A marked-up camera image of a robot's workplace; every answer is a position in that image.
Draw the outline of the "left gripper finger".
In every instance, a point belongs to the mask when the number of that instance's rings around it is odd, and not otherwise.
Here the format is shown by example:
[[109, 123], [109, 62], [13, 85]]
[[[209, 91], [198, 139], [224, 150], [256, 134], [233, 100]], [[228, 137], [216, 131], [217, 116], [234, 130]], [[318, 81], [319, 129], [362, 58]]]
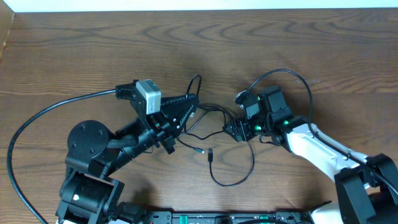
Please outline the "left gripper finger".
[[180, 129], [183, 126], [192, 111], [195, 109], [194, 104], [178, 104], [169, 108], [170, 125], [172, 129]]
[[181, 96], [170, 96], [161, 99], [160, 108], [172, 108], [172, 107], [188, 107], [198, 102], [198, 97], [194, 94], [189, 94], [188, 97], [185, 95]]

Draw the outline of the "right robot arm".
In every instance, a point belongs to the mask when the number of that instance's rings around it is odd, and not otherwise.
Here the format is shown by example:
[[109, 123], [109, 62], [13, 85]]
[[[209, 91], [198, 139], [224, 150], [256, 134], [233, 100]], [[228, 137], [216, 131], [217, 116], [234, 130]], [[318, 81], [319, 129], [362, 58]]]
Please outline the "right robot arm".
[[397, 223], [397, 167], [390, 157], [354, 151], [294, 116], [278, 86], [257, 95], [245, 90], [234, 100], [244, 116], [224, 129], [235, 141], [270, 137], [270, 144], [306, 159], [335, 183], [337, 203], [313, 209], [312, 223]]

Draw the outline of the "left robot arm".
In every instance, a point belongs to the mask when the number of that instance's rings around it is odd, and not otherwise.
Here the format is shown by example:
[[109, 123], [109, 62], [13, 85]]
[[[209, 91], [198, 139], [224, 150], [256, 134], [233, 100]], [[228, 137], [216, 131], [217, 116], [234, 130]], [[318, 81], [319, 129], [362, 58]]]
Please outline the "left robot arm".
[[68, 177], [61, 189], [56, 215], [59, 222], [107, 223], [116, 219], [124, 184], [110, 175], [150, 147], [174, 152], [175, 140], [199, 99], [194, 94], [165, 97], [160, 110], [146, 114], [145, 99], [137, 93], [127, 96], [137, 118], [112, 133], [104, 124], [87, 120], [77, 124], [68, 136], [65, 163]]

